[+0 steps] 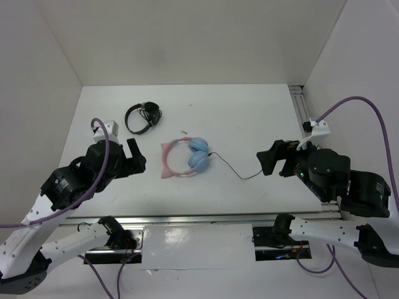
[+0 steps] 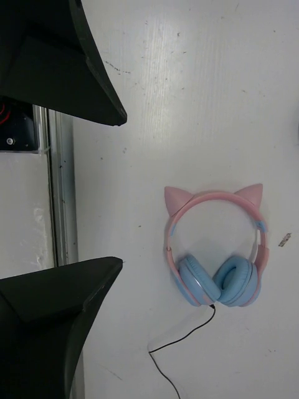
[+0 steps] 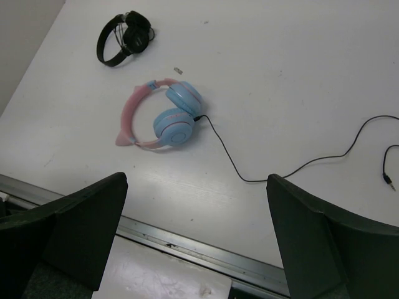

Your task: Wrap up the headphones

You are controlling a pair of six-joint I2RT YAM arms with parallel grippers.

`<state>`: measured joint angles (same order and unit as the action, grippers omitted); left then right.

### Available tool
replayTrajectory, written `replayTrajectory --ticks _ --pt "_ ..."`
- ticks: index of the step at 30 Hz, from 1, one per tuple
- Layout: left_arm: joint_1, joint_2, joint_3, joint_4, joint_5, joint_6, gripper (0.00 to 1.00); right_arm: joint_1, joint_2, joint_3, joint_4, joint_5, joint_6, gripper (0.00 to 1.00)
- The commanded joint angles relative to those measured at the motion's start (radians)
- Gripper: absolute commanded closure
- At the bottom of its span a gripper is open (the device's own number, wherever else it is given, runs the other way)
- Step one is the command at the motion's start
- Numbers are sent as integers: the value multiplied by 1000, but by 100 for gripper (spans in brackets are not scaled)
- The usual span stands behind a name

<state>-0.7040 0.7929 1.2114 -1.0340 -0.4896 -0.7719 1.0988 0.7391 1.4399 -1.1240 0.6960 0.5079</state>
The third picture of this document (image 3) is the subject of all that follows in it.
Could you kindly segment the pink blue cat-ear headphones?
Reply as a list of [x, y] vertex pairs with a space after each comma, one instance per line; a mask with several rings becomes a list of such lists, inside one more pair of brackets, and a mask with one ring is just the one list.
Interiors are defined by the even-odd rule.
[[[162, 112], [155, 118], [153, 129], [156, 140], [140, 142], [133, 134], [132, 128], [135, 110], [142, 100], [164, 86], [168, 87], [165, 93], [166, 97], [175, 107]], [[136, 145], [149, 150], [183, 144], [193, 133], [195, 122], [201, 114], [202, 101], [200, 93], [185, 81], [166, 78], [136, 86], [122, 110], [120, 132], [115, 144], [117, 146]]]

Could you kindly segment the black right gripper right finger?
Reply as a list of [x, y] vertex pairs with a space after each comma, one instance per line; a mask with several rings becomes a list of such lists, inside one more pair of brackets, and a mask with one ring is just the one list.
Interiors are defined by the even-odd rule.
[[398, 298], [398, 227], [277, 174], [266, 192], [291, 298]]

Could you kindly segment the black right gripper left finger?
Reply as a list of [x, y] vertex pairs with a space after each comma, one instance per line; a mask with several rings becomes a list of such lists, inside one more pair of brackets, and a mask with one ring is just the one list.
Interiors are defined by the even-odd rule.
[[1, 201], [1, 291], [99, 290], [127, 191], [118, 172], [25, 211]]

